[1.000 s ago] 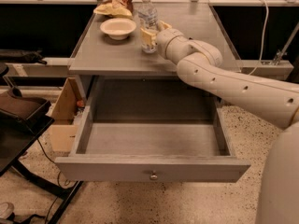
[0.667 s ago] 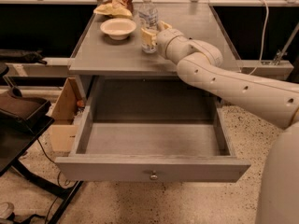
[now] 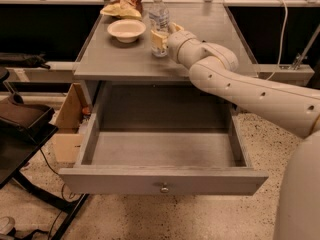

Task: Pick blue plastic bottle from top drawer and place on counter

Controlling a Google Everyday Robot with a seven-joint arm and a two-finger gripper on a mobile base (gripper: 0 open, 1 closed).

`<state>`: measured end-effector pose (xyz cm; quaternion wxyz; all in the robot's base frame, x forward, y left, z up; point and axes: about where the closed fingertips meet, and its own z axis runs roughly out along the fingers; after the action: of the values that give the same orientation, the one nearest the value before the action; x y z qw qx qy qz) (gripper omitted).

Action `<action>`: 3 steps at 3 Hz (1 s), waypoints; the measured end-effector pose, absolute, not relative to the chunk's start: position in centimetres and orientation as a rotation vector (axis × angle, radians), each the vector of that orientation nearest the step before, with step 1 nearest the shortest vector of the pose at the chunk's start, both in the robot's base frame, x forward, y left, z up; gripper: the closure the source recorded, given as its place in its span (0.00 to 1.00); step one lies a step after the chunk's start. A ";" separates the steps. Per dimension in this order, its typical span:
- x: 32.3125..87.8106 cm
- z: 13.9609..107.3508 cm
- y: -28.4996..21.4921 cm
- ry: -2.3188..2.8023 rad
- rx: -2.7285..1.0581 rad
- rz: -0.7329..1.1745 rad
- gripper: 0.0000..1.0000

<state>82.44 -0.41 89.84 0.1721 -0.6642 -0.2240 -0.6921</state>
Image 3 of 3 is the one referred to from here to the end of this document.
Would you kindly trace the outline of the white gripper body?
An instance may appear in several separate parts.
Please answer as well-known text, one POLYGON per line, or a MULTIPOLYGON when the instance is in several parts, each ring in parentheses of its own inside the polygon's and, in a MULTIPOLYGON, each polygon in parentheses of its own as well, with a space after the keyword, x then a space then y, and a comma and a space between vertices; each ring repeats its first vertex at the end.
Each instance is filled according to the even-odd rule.
POLYGON ((185 30, 174 32, 168 38, 168 55, 178 64, 187 64, 198 44, 199 40, 191 32, 185 30))

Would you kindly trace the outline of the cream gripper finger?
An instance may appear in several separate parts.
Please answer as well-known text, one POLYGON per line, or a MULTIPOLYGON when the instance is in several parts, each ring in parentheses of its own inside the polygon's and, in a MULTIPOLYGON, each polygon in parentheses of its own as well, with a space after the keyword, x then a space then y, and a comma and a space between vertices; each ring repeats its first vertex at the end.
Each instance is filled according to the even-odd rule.
POLYGON ((169 23, 169 31, 170 33, 175 33, 175 32, 178 32, 178 31, 183 31, 184 28, 174 22, 170 22, 169 23))
POLYGON ((155 52, 165 52, 167 50, 167 40, 169 34, 163 31, 151 31, 151 47, 155 52))

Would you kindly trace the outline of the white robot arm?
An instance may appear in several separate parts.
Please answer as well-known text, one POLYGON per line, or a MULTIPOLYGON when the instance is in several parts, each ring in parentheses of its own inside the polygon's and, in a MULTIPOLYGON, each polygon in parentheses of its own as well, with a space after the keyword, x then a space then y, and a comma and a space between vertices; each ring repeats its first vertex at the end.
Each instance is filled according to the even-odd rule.
POLYGON ((151 44, 165 49, 189 71, 198 89, 219 96, 302 139, 281 183, 274 240, 320 239, 320 92, 240 75, 238 59, 226 47, 203 42, 172 23, 151 32, 151 44))

